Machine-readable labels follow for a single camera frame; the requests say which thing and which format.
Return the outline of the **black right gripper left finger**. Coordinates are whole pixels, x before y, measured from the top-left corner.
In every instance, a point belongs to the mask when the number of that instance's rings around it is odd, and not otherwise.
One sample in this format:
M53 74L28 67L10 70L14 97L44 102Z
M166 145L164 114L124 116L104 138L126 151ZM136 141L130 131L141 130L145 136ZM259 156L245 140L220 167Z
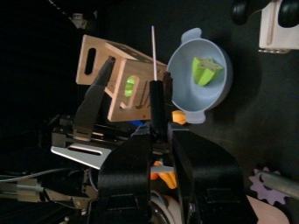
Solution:
M148 224L150 155L149 130L138 129L101 165L88 224Z

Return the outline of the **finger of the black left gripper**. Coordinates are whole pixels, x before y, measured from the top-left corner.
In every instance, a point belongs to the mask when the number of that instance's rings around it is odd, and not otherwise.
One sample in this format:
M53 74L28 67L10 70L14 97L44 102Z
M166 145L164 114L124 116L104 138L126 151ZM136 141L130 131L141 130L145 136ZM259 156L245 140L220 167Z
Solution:
M116 58L109 56L98 70L97 77L88 88L84 100L78 106L72 124L73 136L77 139L88 141L92 137L92 130L97 120L100 104L114 63Z
M165 72L162 76L162 95L165 104L170 105L173 95L173 79L168 72Z

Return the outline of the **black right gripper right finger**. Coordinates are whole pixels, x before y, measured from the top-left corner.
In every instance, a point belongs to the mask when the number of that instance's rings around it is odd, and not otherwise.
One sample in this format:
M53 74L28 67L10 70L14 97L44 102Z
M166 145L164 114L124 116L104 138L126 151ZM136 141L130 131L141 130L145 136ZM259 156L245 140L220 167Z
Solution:
M233 156L177 123L168 125L181 224L257 224Z

